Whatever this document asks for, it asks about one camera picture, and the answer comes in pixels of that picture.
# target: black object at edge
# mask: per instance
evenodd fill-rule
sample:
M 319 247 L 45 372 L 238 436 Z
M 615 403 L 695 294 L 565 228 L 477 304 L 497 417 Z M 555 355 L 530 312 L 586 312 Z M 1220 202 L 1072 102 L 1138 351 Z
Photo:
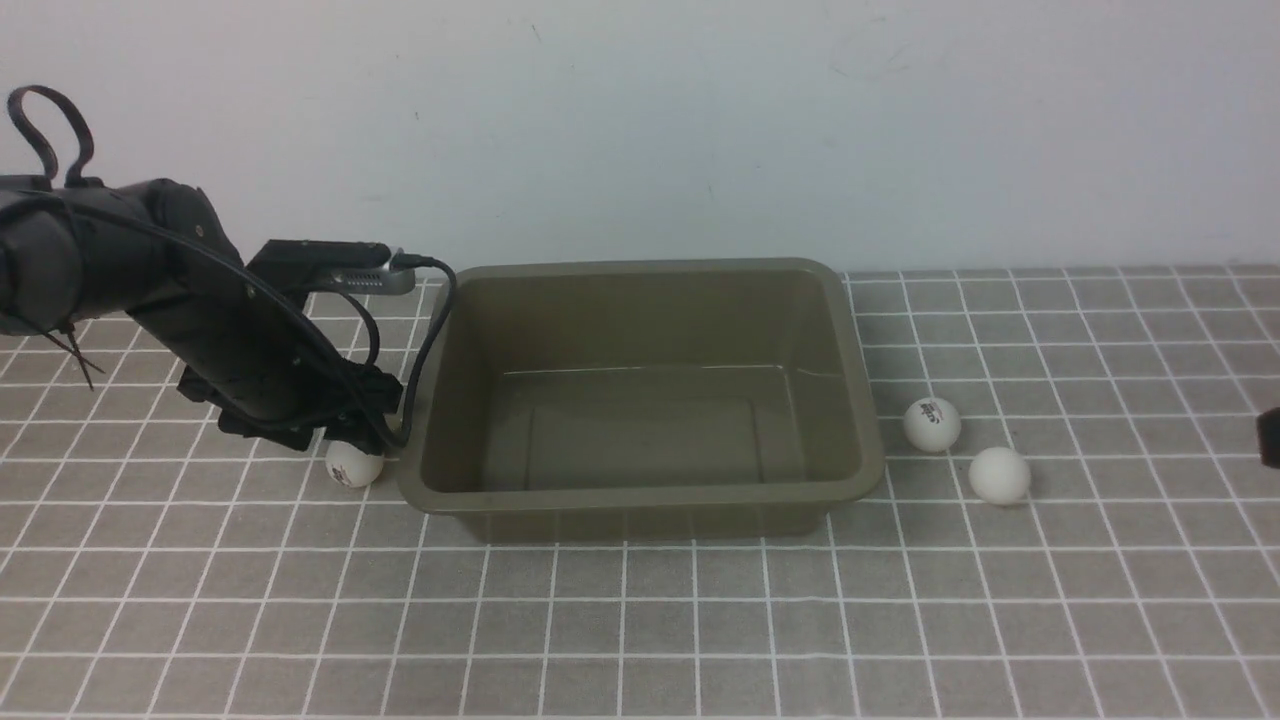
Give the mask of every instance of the black object at edge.
M 1258 415 L 1258 452 L 1263 465 L 1280 469 L 1280 407 Z

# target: robotic arm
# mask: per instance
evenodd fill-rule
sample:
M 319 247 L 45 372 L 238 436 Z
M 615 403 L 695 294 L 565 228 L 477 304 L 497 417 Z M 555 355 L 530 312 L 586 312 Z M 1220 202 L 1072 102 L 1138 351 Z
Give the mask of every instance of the robotic arm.
M 52 149 L 22 110 L 27 94 L 52 100 L 79 140 L 63 190 L 52 190 Z M 92 364 L 76 345 L 76 323 L 124 311 L 186 363 L 178 391 L 220 407 L 223 432 L 294 450 L 305 450 L 316 428 L 367 455 L 404 445 L 412 402 L 401 427 L 390 429 L 385 416 L 399 406 L 403 388 L 374 364 L 376 324 L 344 290 L 407 292 L 419 266 L 449 278 L 410 375 L 413 397 L 426 350 L 452 305 L 447 265 L 376 243 L 271 241 L 246 266 L 198 188 L 168 179 L 110 188 L 82 177 L 93 141 L 61 94 L 22 87 L 8 109 L 45 173 L 0 176 L 0 334 L 50 338 L 76 356 L 88 380 Z M 316 291 L 346 296 L 369 324 L 365 363 L 342 357 L 302 315 Z

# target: grid-patterned tablecloth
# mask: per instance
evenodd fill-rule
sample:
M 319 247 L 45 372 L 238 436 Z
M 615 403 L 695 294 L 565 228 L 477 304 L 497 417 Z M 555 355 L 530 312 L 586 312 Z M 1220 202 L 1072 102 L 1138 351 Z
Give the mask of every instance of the grid-patterned tablecloth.
M 216 432 L 128 319 L 97 393 L 0 338 L 0 717 L 1280 715 L 1280 268 L 849 281 L 888 482 L 764 543 L 476 546 Z M 371 301 L 402 375 L 426 288 Z M 902 441 L 927 395 L 951 456 Z M 1032 505 L 973 498 L 993 445 Z

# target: black strap loop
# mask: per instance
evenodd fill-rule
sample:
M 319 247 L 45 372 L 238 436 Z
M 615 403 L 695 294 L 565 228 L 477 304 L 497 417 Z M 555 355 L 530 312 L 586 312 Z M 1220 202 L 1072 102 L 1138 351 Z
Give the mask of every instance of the black strap loop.
M 40 156 L 40 163 L 45 167 L 45 178 L 50 182 L 58 177 L 58 155 L 54 152 L 54 147 L 49 145 L 49 140 L 27 119 L 27 113 L 22 109 L 22 99 L 28 92 L 42 95 L 51 100 L 54 105 L 58 105 L 58 109 L 63 111 L 63 117 L 67 118 L 67 123 L 76 132 L 76 140 L 79 142 L 79 158 L 76 158 L 76 163 L 67 170 L 67 187 L 90 184 L 81 177 L 84 165 L 93 159 L 93 135 L 88 131 L 84 115 L 81 115 L 76 104 L 69 97 L 51 87 L 28 85 L 9 94 L 9 119 L 13 120 L 13 127 L 18 128 L 22 137 L 27 138 L 31 149 Z

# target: white wall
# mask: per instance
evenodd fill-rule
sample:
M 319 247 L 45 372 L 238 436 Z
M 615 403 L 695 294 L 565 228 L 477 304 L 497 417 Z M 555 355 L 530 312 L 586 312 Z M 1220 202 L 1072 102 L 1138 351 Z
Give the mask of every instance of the white wall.
M 246 251 L 1280 260 L 1275 0 L 8 0 L 26 82 Z

